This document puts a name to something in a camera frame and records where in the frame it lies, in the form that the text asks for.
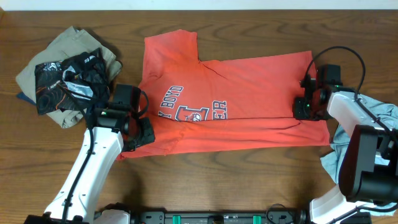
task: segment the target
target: green strip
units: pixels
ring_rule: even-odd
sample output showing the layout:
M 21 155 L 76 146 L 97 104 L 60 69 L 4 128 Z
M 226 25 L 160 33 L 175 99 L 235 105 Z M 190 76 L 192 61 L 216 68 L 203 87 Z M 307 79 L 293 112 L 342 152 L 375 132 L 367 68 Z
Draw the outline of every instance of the green strip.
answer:
M 173 224 L 181 224 L 181 216 L 174 215 L 173 216 Z
M 261 216 L 254 215 L 253 216 L 253 224 L 261 224 Z

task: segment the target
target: light blue cloth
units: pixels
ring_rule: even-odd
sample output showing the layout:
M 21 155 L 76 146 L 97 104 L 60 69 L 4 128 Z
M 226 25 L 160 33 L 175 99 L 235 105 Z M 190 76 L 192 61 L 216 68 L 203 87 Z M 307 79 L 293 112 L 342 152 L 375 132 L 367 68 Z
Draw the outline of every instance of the light blue cloth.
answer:
M 362 97 L 362 102 L 364 105 L 376 116 L 380 117 L 384 124 L 389 124 L 391 127 L 398 129 L 398 107 L 389 103 L 382 103 L 375 99 L 372 99 L 365 95 L 360 95 Z M 333 152 L 327 154 L 321 158 L 321 163 L 323 168 L 328 172 L 333 181 L 338 183 L 338 174 L 340 171 L 341 163 L 343 162 L 344 156 L 347 151 L 349 143 L 349 137 L 344 132 L 344 129 L 339 125 L 335 137 L 333 137 L 333 142 L 330 147 L 334 150 Z M 376 157 L 375 162 L 381 165 L 387 165 L 389 161 L 382 159 L 381 157 Z M 394 203 L 390 203 L 385 207 L 378 208 L 390 208 L 394 206 Z M 394 212 L 389 213 L 379 213 L 371 212 L 371 215 L 383 216 L 389 215 L 393 216 Z

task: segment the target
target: wooden table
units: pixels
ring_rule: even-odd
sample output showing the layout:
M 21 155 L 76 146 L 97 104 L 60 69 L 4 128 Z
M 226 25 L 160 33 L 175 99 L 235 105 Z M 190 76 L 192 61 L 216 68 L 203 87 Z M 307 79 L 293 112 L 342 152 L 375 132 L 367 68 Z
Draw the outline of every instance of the wooden table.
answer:
M 141 80 L 144 37 L 198 32 L 201 60 L 261 57 L 332 45 L 357 50 L 367 65 L 362 93 L 398 104 L 397 11 L 101 11 L 5 12 L 0 22 L 0 223 L 41 215 L 65 181 L 85 125 L 61 129 L 18 100 L 15 76 L 59 33 L 90 31 L 124 67 L 119 83 Z M 356 86 L 357 59 L 341 50 L 317 64 L 338 63 Z M 331 134 L 336 123 L 329 122 Z M 135 210 L 265 210 L 273 203 L 305 207 L 334 186 L 319 157 L 329 147 L 285 147 L 154 156 L 116 162 L 98 208 L 124 202 Z M 374 218 L 397 223 L 398 217 Z

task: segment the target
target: beige cloth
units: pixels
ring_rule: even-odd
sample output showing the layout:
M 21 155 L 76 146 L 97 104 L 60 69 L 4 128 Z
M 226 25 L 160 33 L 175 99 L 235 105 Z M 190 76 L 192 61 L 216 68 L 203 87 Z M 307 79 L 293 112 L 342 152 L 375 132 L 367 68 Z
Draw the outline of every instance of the beige cloth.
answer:
M 69 27 L 61 33 L 42 52 L 38 53 L 16 77 L 16 81 L 27 97 L 36 102 L 35 92 L 35 66 L 45 62 L 61 61 L 82 52 L 92 52 L 101 47 L 101 52 L 106 65 L 106 74 L 113 80 L 119 74 L 122 65 L 116 61 L 116 56 L 109 49 L 102 46 L 94 37 L 85 30 L 76 30 Z M 62 128 L 69 128 L 77 124 L 83 115 L 79 111 L 60 110 L 48 113 Z

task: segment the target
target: red shirt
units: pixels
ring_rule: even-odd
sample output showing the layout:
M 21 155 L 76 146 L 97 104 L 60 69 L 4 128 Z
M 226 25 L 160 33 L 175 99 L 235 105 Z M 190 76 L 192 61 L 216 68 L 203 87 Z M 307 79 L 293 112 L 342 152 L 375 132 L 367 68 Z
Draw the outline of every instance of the red shirt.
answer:
M 329 145 L 325 121 L 293 118 L 311 52 L 202 62 L 197 33 L 185 30 L 145 38 L 145 45 L 139 88 L 149 97 L 156 140 L 119 159 Z M 310 73 L 315 76 L 314 67 Z

